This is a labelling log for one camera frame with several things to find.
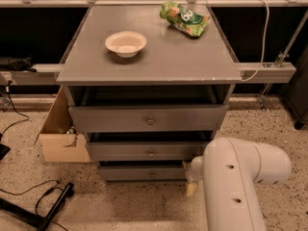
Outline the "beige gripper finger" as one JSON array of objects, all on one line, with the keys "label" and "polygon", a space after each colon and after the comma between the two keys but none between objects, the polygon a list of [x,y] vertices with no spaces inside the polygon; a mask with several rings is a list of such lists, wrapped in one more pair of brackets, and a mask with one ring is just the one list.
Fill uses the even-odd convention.
[{"label": "beige gripper finger", "polygon": [[191,197],[195,193],[198,187],[197,183],[186,182],[186,196]]}]

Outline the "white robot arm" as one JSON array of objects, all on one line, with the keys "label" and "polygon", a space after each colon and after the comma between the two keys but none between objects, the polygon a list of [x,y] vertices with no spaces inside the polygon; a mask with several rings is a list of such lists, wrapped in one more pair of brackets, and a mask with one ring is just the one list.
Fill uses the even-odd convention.
[{"label": "white robot arm", "polygon": [[285,183],[289,156],[267,143],[218,138],[185,165],[188,184],[203,183],[208,231],[267,231],[257,184]]}]

